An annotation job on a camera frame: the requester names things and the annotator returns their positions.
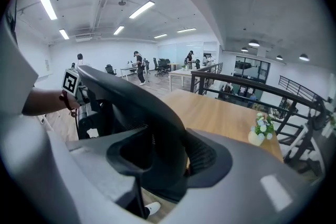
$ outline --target shoe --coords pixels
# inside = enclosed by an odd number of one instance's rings
[[[145,207],[147,207],[149,209],[149,215],[153,215],[155,214],[161,207],[161,204],[159,202],[152,202],[149,205],[146,205]]]

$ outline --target wooden floor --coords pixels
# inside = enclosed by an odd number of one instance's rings
[[[168,74],[166,74],[165,76],[155,77],[155,73],[155,71],[151,71],[151,74],[148,74],[148,76],[145,75],[144,77],[146,79],[146,83],[145,85],[139,87],[142,87],[156,97],[161,98],[170,92],[169,77]],[[128,76],[128,78],[129,81],[133,84],[140,84],[140,81],[136,75],[130,75]],[[183,89],[189,91],[190,81],[190,78],[184,78],[184,87],[182,87],[181,77],[172,77],[172,90]],[[63,141],[65,142],[78,140],[75,119],[69,115],[69,111],[66,109],[59,111],[59,114],[60,116],[58,116],[57,113],[51,113],[46,116],[51,127],[56,133],[58,133],[62,137]],[[98,135],[96,130],[90,130],[88,133],[91,137]],[[161,204],[159,212],[148,217],[148,221],[152,223],[158,223],[175,207],[175,204],[163,200],[144,189],[142,190],[142,195],[145,205],[150,204],[154,201],[158,201]]]

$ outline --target bracelet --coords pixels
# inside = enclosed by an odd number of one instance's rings
[[[59,96],[59,100],[64,102],[67,109],[70,110],[70,114],[73,118],[77,117],[77,112],[74,108],[70,106],[70,103],[68,100],[68,93],[65,90],[62,90],[62,94]]]

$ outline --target flower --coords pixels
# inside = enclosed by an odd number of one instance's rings
[[[258,134],[258,138],[259,138],[260,140],[264,140],[264,139],[265,139],[265,137],[264,137],[263,134]]]

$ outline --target white ceiling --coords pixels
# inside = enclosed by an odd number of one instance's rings
[[[155,40],[153,37],[161,34],[174,38],[183,35],[176,31],[184,28],[197,28],[197,33],[212,32],[190,0],[151,0],[155,5],[134,20],[129,16],[149,0],[123,0],[124,6],[119,1],[51,0],[58,17],[51,21],[39,0],[18,0],[18,19],[42,33],[49,42],[62,40],[58,31],[62,28],[69,36],[106,33],[105,37],[111,37],[123,25],[125,29],[118,37],[145,40]]]
[[[59,40],[61,28],[73,36],[112,33],[125,25],[120,37],[153,40],[164,33],[169,35],[166,39],[175,38],[177,30],[196,27],[198,33],[213,30],[225,50],[240,52],[251,39],[257,39],[267,48],[267,58],[282,55],[284,62],[336,69],[335,25],[323,0],[152,0],[155,6],[135,20],[128,17],[148,0],[125,0],[123,7],[119,1],[52,0],[58,19],[51,21],[39,0],[18,0],[18,14],[48,41]],[[207,5],[215,23],[202,5]],[[301,53],[308,54],[311,61],[300,61]],[[249,54],[256,55],[257,50],[251,49]]]

